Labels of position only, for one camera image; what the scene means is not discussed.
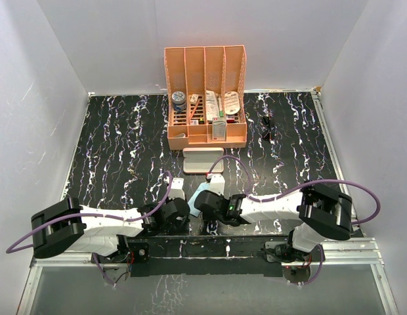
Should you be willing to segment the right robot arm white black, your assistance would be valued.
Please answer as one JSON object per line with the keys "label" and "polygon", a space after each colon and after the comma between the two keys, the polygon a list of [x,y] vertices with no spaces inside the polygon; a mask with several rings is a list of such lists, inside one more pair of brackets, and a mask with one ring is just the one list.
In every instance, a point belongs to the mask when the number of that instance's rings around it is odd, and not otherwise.
{"label": "right robot arm white black", "polygon": [[226,198],[218,192],[200,188],[188,202],[190,214],[202,214],[209,220],[240,226],[267,220],[297,220],[288,240],[265,247],[265,255],[275,262],[304,261],[311,251],[326,240],[347,241],[351,238],[352,198],[324,184],[298,188],[284,197],[246,196]]}

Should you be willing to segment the pink glasses case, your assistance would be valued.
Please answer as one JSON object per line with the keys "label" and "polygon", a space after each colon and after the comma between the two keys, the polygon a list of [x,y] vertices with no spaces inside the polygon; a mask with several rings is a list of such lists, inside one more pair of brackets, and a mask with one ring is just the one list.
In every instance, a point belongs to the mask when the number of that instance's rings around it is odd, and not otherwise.
{"label": "pink glasses case", "polygon": [[212,165],[224,155],[223,148],[184,148],[183,171],[186,174],[206,174]]}

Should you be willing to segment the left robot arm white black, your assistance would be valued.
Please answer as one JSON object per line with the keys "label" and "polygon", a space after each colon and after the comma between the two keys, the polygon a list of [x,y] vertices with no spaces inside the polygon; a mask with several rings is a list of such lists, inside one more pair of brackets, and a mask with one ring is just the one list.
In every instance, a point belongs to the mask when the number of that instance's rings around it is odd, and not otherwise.
{"label": "left robot arm white black", "polygon": [[187,222],[182,198],[127,210],[94,209],[66,198],[31,217],[33,254],[49,259],[65,251],[90,252],[121,262],[129,254],[128,238],[175,233]]}

